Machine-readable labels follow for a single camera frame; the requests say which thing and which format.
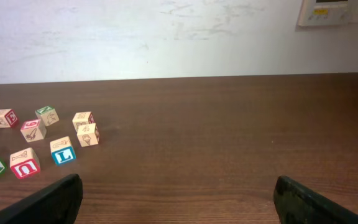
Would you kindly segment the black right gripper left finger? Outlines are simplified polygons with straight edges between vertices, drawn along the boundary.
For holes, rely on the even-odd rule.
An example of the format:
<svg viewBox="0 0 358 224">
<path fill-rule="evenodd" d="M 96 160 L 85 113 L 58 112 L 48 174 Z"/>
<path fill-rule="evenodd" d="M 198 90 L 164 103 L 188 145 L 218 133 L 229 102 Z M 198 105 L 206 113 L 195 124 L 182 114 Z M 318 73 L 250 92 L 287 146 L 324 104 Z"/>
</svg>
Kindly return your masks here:
<svg viewBox="0 0 358 224">
<path fill-rule="evenodd" d="M 71 224 L 83 199 L 83 183 L 70 174 L 0 211 L 0 224 Z"/>
</svg>

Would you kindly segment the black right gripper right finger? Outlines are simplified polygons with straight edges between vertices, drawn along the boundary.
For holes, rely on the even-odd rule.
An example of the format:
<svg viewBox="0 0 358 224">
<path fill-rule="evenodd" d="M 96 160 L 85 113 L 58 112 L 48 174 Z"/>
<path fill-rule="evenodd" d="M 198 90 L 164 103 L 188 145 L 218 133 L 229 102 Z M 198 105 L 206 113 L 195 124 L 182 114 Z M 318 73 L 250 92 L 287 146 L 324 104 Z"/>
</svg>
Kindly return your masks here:
<svg viewBox="0 0 358 224">
<path fill-rule="evenodd" d="M 358 214 L 281 175 L 273 202 L 282 224 L 358 224 Z"/>
</svg>

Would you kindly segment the wooden block red U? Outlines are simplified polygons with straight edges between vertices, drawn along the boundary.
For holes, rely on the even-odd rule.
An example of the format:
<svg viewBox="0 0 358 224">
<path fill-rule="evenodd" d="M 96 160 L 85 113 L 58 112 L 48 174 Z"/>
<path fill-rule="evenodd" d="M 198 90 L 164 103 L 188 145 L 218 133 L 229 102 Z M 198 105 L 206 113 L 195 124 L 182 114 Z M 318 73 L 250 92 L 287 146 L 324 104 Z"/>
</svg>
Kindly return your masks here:
<svg viewBox="0 0 358 224">
<path fill-rule="evenodd" d="M 18 179 L 25 179 L 40 173 L 39 158 L 31 147 L 11 154 L 9 165 Z"/>
</svg>

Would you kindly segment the wooden block blue L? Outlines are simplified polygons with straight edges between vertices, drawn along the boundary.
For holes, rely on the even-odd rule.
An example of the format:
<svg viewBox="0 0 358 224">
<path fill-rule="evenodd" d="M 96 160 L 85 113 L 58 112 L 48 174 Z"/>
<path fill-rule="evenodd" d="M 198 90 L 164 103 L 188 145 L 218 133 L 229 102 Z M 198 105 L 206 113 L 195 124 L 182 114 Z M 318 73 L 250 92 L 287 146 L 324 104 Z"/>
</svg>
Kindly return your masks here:
<svg viewBox="0 0 358 224">
<path fill-rule="evenodd" d="M 76 159 L 74 148 L 68 136 L 51 141 L 50 151 L 54 162 L 58 166 Z"/>
</svg>

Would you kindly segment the wooden block ice cream picture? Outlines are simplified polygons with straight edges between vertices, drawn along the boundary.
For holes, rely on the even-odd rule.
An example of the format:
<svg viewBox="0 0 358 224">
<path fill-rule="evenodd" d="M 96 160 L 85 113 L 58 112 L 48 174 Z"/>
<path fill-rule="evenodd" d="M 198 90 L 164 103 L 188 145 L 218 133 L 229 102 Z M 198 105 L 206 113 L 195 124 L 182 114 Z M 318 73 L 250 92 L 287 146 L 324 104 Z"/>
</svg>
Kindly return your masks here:
<svg viewBox="0 0 358 224">
<path fill-rule="evenodd" d="M 81 147 L 88 147 L 99 144 L 99 130 L 96 123 L 79 126 L 77 138 Z"/>
</svg>

